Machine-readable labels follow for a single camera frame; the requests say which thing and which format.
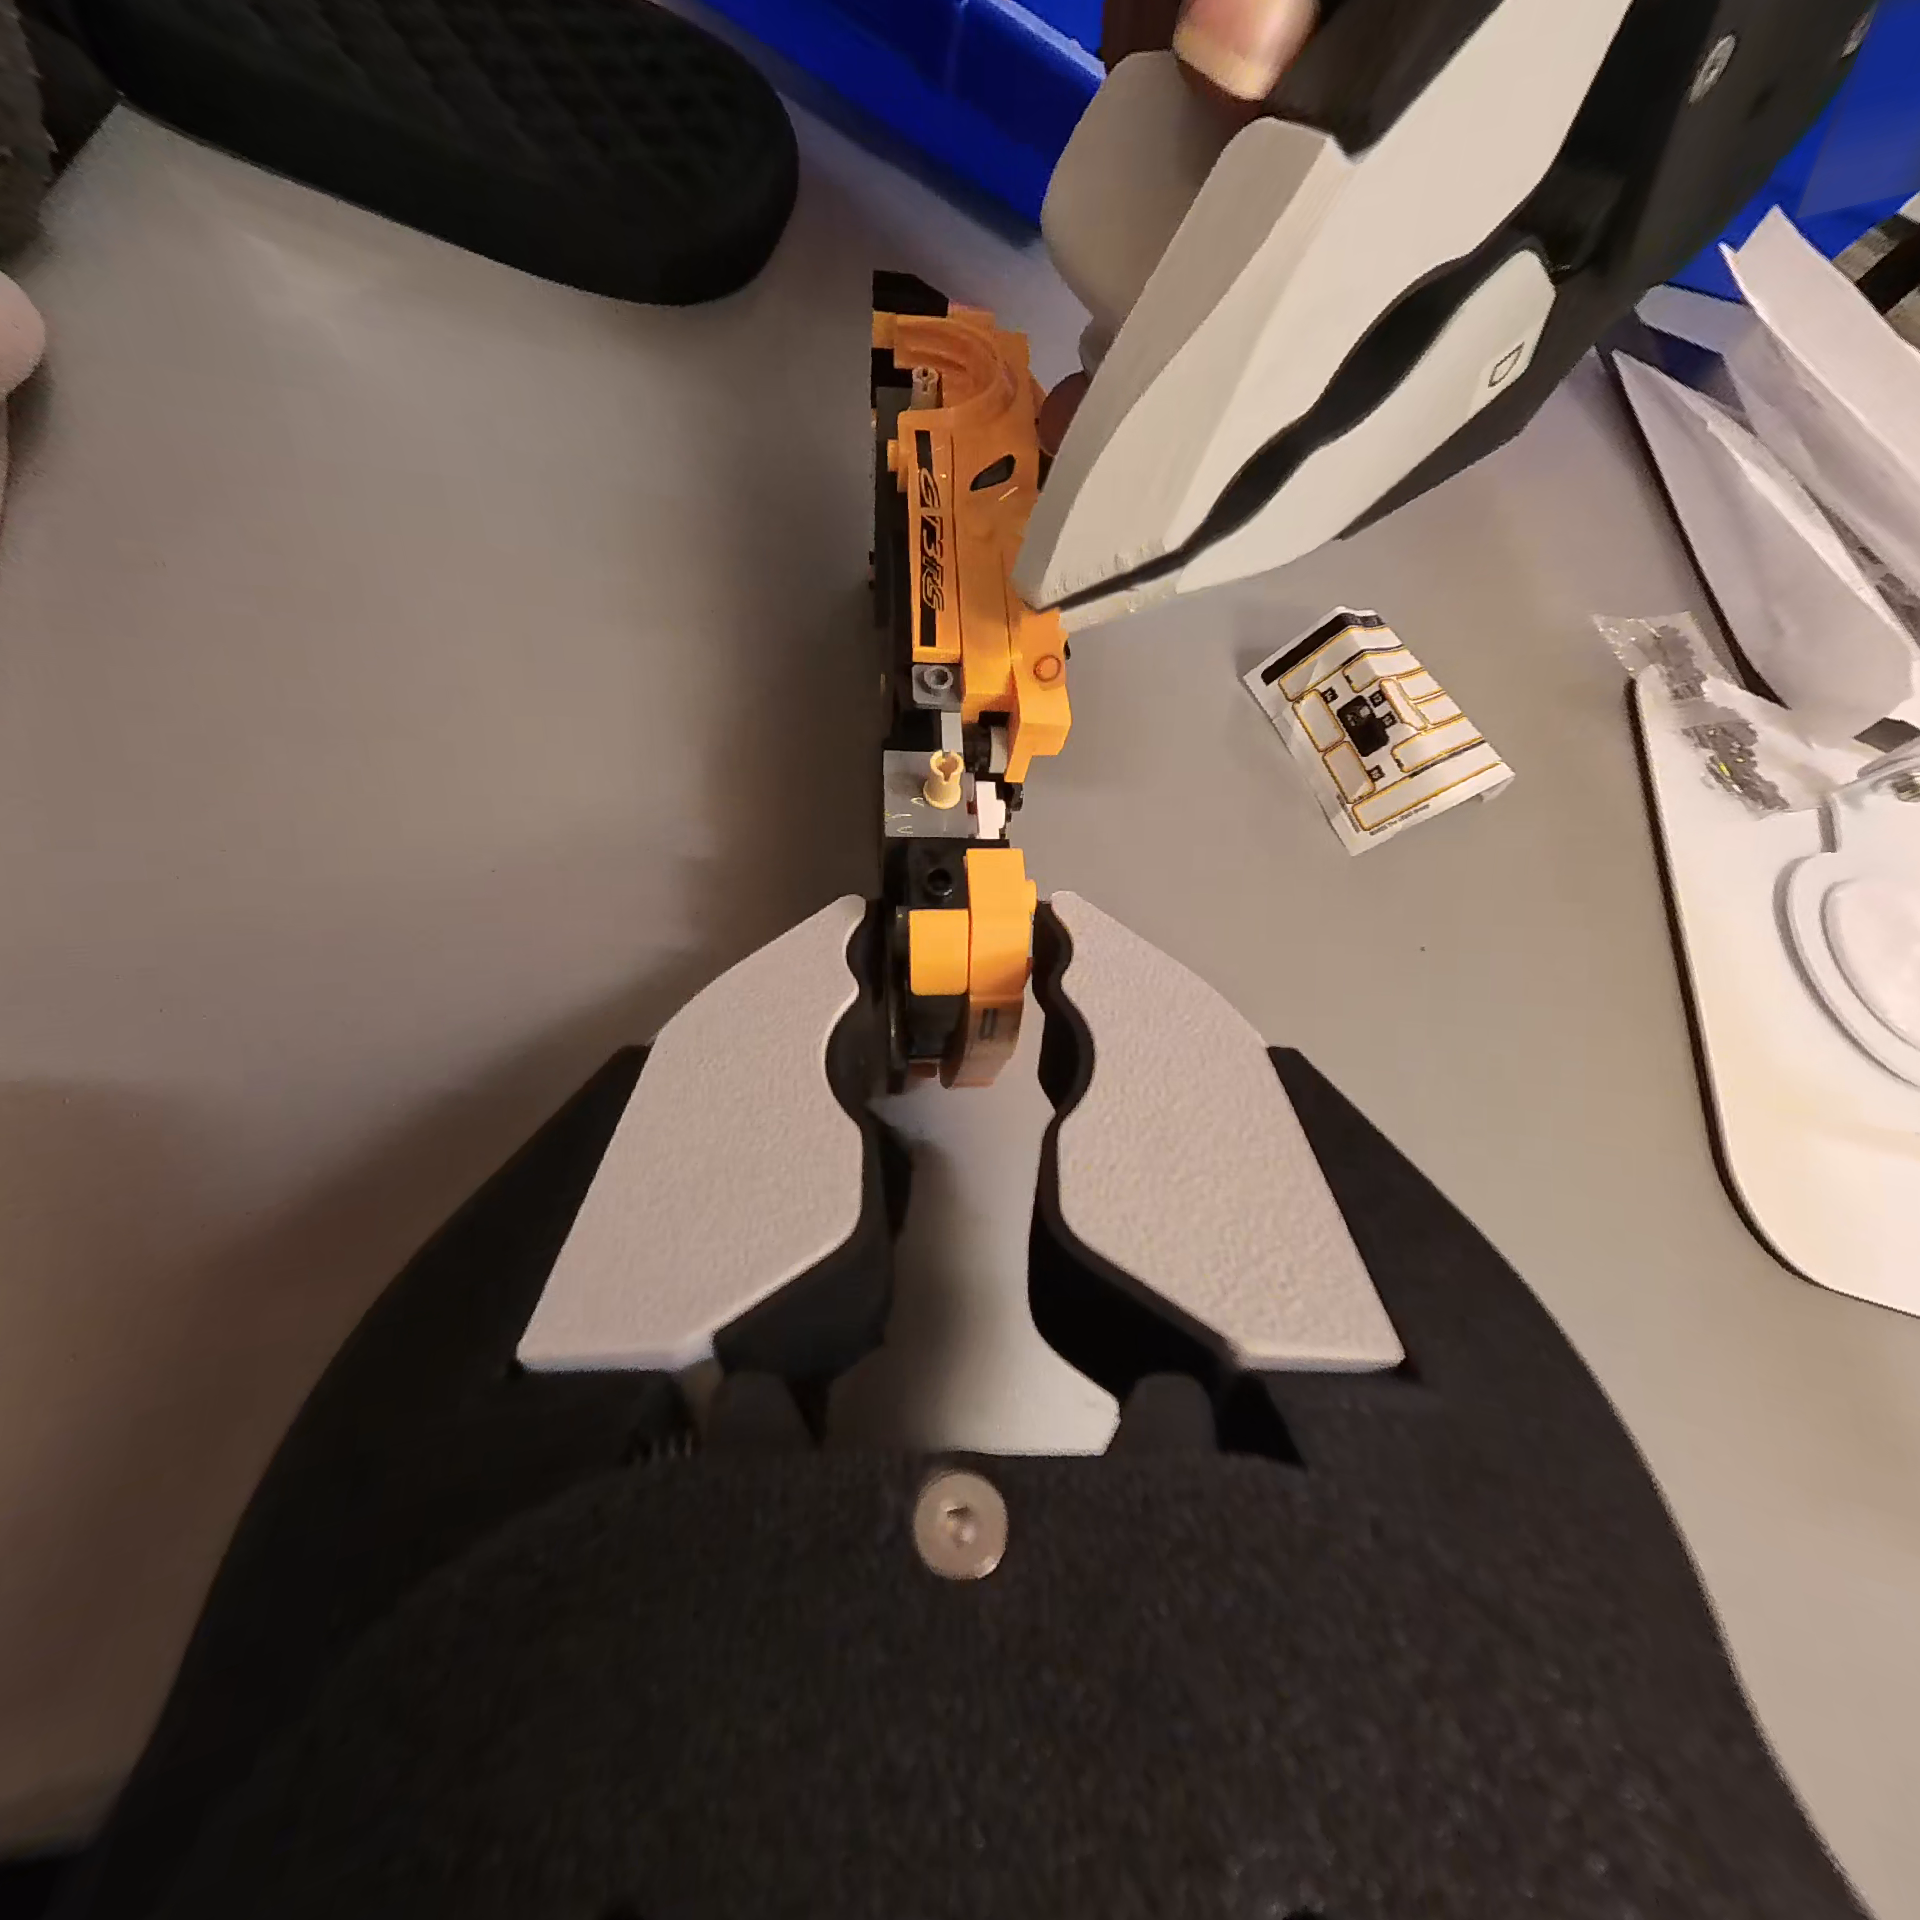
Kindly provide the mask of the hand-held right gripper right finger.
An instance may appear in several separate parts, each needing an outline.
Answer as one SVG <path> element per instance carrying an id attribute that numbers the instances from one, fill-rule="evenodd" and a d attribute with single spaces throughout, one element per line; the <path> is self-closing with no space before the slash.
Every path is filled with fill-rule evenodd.
<path id="1" fill-rule="evenodd" d="M 1048 1119 L 1031 1317 L 1114 1404 L 1186 1376 L 1386 1376 L 1400 1335 L 1256 1028 L 1078 893 L 1034 928 Z"/>

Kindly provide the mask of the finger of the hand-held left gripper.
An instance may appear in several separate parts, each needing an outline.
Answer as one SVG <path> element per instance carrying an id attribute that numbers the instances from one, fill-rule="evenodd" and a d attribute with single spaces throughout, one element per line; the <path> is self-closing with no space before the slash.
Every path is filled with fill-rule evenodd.
<path id="1" fill-rule="evenodd" d="M 1118 607 L 1255 579 L 1346 535 L 1528 368 L 1554 297 L 1533 239 L 1494 239 L 1402 295 L 1197 531 L 1119 582 Z"/>
<path id="2" fill-rule="evenodd" d="M 1121 613 L 1236 469 L 1300 420 L 1394 302 L 1494 239 L 1556 297 L 1526 371 L 1353 528 L 1508 436 L 1566 365 L 1538 193 L 1622 33 L 1625 3 L 1321 5 L 1295 67 L 1194 182 L 1092 372 L 1026 524 L 1031 607 Z"/>

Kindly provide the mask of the clear bag of dark parts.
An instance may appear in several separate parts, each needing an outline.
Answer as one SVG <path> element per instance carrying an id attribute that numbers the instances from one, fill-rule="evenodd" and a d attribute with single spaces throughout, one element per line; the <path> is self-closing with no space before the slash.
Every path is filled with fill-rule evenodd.
<path id="1" fill-rule="evenodd" d="M 1720 657 L 1694 615 L 1596 615 L 1591 624 L 1706 788 L 1757 817 L 1812 807 L 1817 790 L 1807 773 L 1720 675 Z"/>

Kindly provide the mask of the yellow lego car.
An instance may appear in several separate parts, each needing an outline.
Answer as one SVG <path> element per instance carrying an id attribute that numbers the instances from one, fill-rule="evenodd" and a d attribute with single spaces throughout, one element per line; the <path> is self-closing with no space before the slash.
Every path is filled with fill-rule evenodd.
<path id="1" fill-rule="evenodd" d="M 1069 736 L 1069 644 L 1012 571 L 1048 456 L 1026 339 L 870 277 L 870 609 L 880 646 L 876 995 L 886 1088 L 1012 1060 L 1040 892 L 1014 841 Z"/>

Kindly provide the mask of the white sticker sheet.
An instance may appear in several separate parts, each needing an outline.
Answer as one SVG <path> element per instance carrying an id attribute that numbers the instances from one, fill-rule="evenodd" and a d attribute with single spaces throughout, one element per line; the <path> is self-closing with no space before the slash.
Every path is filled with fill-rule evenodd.
<path id="1" fill-rule="evenodd" d="M 1349 854 L 1494 798 L 1516 776 L 1369 607 L 1333 607 L 1255 660 L 1238 683 Z"/>

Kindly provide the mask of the person's left hand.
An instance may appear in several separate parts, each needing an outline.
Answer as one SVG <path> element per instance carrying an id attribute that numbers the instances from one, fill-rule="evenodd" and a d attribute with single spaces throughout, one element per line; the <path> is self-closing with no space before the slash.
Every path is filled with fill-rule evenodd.
<path id="1" fill-rule="evenodd" d="M 1253 108 L 1295 67 L 1321 13 L 1319 3 L 1184 3 L 1169 52 L 1200 87 Z"/>

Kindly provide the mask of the black quilted cushion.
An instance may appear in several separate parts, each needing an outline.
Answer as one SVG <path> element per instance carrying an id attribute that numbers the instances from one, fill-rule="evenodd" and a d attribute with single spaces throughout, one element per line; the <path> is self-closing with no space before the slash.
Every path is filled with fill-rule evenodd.
<path id="1" fill-rule="evenodd" d="M 800 192 L 776 89 L 638 3 L 82 3 L 166 128 L 404 228 L 636 303 L 730 297 Z"/>

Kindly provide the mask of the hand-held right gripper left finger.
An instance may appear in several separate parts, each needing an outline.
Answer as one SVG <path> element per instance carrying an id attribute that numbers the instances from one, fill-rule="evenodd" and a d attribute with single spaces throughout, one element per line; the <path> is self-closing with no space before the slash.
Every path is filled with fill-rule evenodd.
<path id="1" fill-rule="evenodd" d="M 896 1297 L 906 1153 L 876 1115 L 878 905 L 838 895 L 656 1033 L 519 1335 L 537 1376 L 688 1376 L 710 1414 L 781 1389 L 806 1437 Z"/>

